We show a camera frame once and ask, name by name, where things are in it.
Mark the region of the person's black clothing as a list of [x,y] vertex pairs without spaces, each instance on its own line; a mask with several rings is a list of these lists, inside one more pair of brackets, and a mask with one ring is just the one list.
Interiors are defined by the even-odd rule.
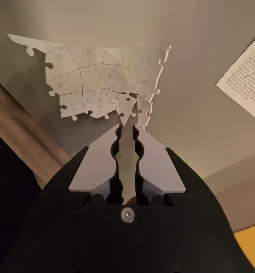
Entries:
[[33,171],[0,138],[0,265],[40,192]]

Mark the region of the white instruction leaflet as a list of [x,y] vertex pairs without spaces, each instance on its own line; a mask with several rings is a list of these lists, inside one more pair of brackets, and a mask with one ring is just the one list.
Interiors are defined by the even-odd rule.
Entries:
[[255,118],[255,40],[216,86]]

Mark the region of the white puzzle piece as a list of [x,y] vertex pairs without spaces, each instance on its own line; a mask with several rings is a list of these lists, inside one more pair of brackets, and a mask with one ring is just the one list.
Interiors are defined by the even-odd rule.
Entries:
[[116,101],[116,112],[119,115],[123,115],[120,117],[121,123],[123,126],[126,125],[129,117],[131,116],[134,118],[136,113],[132,112],[134,105],[136,104],[137,100],[134,97],[127,97],[126,94],[119,94],[118,99]]

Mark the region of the person's beige trouser leg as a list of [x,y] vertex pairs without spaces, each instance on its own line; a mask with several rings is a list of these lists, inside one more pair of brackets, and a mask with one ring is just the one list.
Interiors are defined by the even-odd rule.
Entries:
[[71,159],[1,84],[0,137],[33,171],[41,189]]

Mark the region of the partly built puzzle ball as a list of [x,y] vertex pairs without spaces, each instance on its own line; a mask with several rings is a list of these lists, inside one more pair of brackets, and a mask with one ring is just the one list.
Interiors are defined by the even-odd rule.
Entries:
[[15,43],[45,54],[46,83],[50,96],[59,95],[61,118],[79,114],[109,118],[116,111],[119,94],[137,102],[137,125],[145,130],[152,113],[152,99],[160,93],[158,80],[172,46],[87,47],[48,42],[7,34]]

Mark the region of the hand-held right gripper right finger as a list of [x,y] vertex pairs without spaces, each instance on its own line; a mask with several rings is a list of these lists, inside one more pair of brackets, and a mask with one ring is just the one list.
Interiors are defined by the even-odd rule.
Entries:
[[138,205],[148,205],[155,195],[185,193],[186,188],[166,147],[138,125],[133,125],[136,162],[135,191]]

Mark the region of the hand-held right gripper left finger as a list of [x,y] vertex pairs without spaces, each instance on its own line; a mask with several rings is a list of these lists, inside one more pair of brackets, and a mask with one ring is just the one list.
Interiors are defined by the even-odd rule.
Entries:
[[122,183],[118,161],[122,125],[117,124],[93,143],[78,167],[69,186],[71,192],[100,194],[107,204],[122,205]]

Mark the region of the yellow plastic bin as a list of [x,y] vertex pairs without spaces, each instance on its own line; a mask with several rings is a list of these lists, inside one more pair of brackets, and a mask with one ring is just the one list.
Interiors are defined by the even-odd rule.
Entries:
[[242,251],[255,268],[255,226],[235,232],[234,236]]

